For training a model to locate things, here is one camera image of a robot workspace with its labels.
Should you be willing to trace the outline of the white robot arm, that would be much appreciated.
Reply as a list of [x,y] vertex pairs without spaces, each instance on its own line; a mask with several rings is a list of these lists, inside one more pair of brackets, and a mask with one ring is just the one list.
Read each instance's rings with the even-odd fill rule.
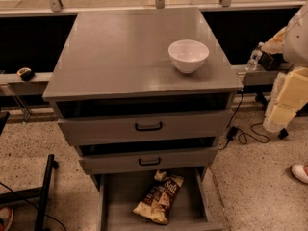
[[263,126],[278,133],[308,103],[308,3],[262,46],[262,51],[282,54],[295,67],[288,74],[277,75],[266,109]]

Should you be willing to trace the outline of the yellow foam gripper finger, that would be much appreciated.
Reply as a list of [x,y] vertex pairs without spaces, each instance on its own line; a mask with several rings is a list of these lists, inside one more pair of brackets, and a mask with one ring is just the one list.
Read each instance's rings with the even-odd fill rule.
[[263,44],[262,51],[268,54],[282,54],[284,50],[284,37],[286,28],[279,30],[272,38]]
[[288,74],[279,73],[270,94],[264,128],[271,133],[285,129],[307,103],[308,68],[297,67]]

